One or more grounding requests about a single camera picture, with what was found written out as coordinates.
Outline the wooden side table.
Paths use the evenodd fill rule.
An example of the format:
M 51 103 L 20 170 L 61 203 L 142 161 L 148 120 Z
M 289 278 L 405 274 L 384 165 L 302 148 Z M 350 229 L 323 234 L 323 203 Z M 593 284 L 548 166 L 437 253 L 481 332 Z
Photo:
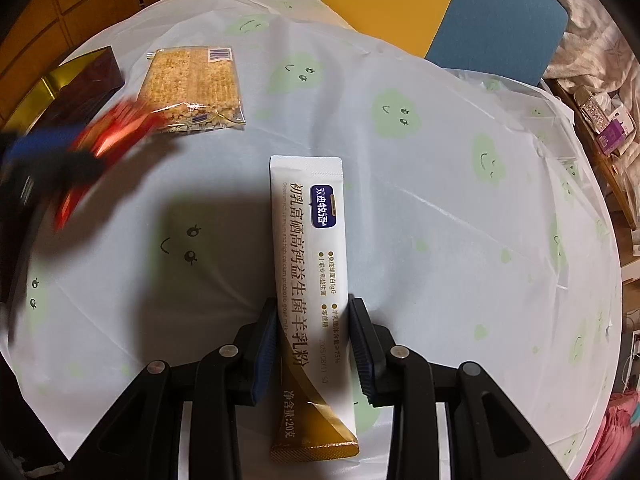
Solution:
M 544 82 L 548 84 L 551 92 L 574 112 L 575 131 L 594 173 L 597 176 L 604 177 L 615 197 L 617 206 L 623 211 L 628 226 L 632 230 L 637 229 L 637 214 L 634 212 L 634 208 L 631 207 L 631 201 L 622 187 L 622 178 L 615 169 L 612 157 L 602 154 L 596 140 L 594 140 L 592 128 L 582 117 L 582 113 L 573 98 L 562 88 L 558 81 L 544 78 Z

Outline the purple white small box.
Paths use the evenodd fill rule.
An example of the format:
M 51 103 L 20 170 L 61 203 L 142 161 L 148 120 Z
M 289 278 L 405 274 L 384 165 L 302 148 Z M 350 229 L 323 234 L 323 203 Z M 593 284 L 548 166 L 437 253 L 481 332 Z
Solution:
M 614 117 L 608 125 L 595 137 L 597 147 L 604 156 L 612 155 L 627 140 L 627 136 L 634 132 L 632 119 L 621 120 Z

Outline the white gold milk powder sachet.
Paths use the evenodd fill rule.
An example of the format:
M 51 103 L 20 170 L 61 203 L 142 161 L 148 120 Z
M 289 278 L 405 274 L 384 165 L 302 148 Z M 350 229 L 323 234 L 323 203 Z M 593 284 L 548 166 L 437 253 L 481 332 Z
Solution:
M 270 159 L 281 324 L 281 416 L 271 458 L 341 460 L 359 452 L 348 341 L 344 174 L 337 157 Z

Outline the light blue smiley tablecloth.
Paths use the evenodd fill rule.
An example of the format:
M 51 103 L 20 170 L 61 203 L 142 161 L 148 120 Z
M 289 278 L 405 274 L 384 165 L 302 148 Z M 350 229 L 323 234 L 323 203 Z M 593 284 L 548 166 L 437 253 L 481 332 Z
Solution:
M 620 259 L 565 107 L 451 73 L 319 0 L 162 0 L 87 40 L 136 94 L 153 51 L 228 46 L 246 124 L 139 144 L 60 232 L 1 341 L 65 455 L 141 367 L 195 361 L 273 291 L 269 162 L 334 156 L 348 286 L 429 361 L 479 362 L 576 476 L 611 394 Z

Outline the dark red gold gift box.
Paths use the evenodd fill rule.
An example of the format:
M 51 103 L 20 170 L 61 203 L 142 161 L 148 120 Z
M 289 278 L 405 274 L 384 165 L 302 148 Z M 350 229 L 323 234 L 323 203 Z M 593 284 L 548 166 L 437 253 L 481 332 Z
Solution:
M 73 58 L 41 77 L 1 129 L 19 136 L 38 129 L 85 127 L 124 85 L 110 46 Z

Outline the beige patterned bedding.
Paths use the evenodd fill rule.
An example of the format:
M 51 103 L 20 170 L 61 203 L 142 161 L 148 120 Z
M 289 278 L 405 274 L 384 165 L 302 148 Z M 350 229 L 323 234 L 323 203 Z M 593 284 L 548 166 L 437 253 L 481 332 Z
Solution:
M 544 76 L 567 91 L 616 93 L 638 122 L 639 63 L 611 15 L 600 0 L 558 1 L 568 22 Z

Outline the red snack packet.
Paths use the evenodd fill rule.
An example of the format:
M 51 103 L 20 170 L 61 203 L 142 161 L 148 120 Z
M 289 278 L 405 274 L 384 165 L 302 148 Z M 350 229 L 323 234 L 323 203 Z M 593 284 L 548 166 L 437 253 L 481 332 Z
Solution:
M 111 169 L 137 143 L 166 124 L 166 116 L 156 112 L 149 102 L 126 98 L 79 133 L 70 146 L 72 152 L 88 152 L 103 166 Z M 56 202 L 53 229 L 61 231 L 70 216 L 89 193 L 99 177 L 88 183 L 74 184 Z

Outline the yellow blue chair cushion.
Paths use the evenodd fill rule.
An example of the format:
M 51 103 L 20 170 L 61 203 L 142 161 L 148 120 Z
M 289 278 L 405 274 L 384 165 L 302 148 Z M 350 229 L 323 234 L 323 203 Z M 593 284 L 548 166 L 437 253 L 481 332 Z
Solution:
M 354 29 L 454 70 L 536 84 L 568 14 L 558 0 L 322 0 Z

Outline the clear pack crispy rice cake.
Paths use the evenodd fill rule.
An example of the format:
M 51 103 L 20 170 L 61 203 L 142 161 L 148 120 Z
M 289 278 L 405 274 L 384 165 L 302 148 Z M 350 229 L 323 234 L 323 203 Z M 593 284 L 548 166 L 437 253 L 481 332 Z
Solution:
M 241 129 L 245 116 L 229 47 L 174 47 L 149 55 L 139 98 L 170 132 Z

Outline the pink cloth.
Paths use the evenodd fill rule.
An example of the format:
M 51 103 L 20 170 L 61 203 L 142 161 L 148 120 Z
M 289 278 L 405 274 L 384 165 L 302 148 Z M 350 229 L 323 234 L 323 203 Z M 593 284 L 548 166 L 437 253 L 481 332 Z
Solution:
M 577 479 L 606 479 L 630 445 L 639 428 L 639 393 L 613 393 L 596 438 Z

